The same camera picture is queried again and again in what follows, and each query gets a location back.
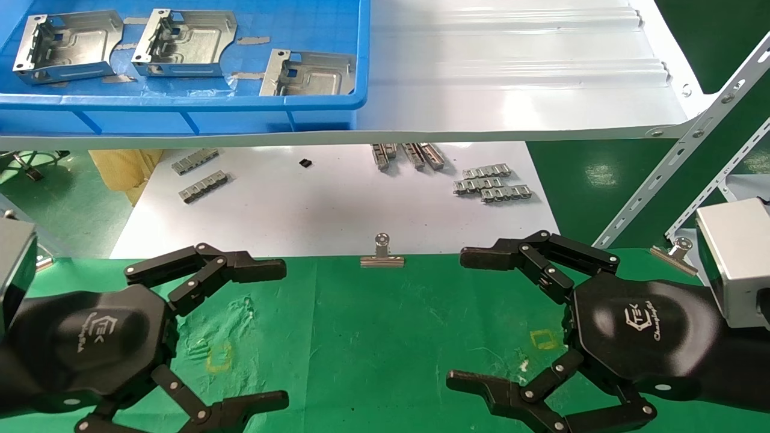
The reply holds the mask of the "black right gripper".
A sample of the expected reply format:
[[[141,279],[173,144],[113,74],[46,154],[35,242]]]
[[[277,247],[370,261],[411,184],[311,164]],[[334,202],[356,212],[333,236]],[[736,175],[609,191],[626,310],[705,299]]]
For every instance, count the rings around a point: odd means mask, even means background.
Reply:
[[[583,353],[568,350],[525,386],[462,370],[450,370],[446,386],[484,398],[492,416],[520,421],[533,432],[641,429],[658,412],[637,390],[665,399],[701,397],[706,361],[724,326],[712,294],[687,283],[625,280],[613,275],[619,263],[611,253],[547,230],[460,250],[463,268],[517,269],[551,301],[571,303],[577,347]],[[558,265],[592,278],[575,288]],[[588,368],[599,386],[618,398],[618,405],[569,416],[550,408],[547,398]]]

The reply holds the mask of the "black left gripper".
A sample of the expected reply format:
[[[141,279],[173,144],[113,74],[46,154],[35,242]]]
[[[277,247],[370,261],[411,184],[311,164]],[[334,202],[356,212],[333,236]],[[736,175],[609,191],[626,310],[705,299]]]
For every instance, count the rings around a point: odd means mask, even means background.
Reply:
[[[256,414],[287,408],[289,395],[257,393],[206,406],[169,368],[179,339],[176,316],[185,317],[226,283],[286,274],[282,259],[256,260],[247,250],[201,243],[128,266],[126,281],[134,285],[123,290],[24,299],[17,310],[17,412],[97,405],[76,432],[140,432],[112,419],[118,407],[135,405],[158,386],[189,416],[179,432],[243,432]],[[150,289],[182,277],[168,301]]]

